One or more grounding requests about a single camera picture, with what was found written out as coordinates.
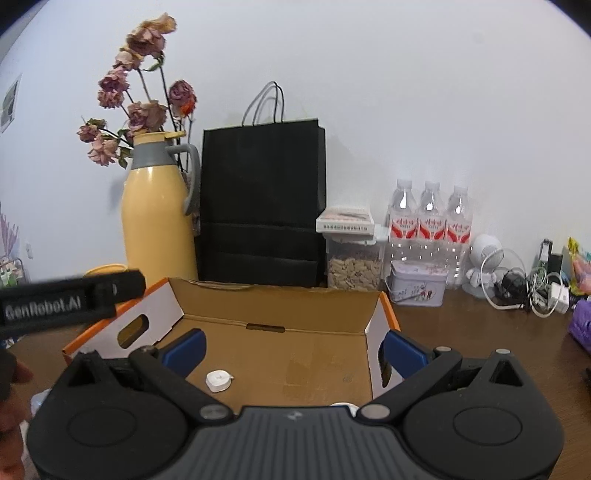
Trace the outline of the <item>person's left hand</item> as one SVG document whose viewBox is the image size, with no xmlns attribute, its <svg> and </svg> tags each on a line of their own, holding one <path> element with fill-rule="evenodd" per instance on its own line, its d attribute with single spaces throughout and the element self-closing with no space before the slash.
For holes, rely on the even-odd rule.
<svg viewBox="0 0 591 480">
<path fill-rule="evenodd" d="M 24 442 L 20 425 L 30 418 L 30 408 L 14 385 L 30 382 L 33 373 L 6 350 L 1 358 L 1 479 L 23 480 Z"/>
</svg>

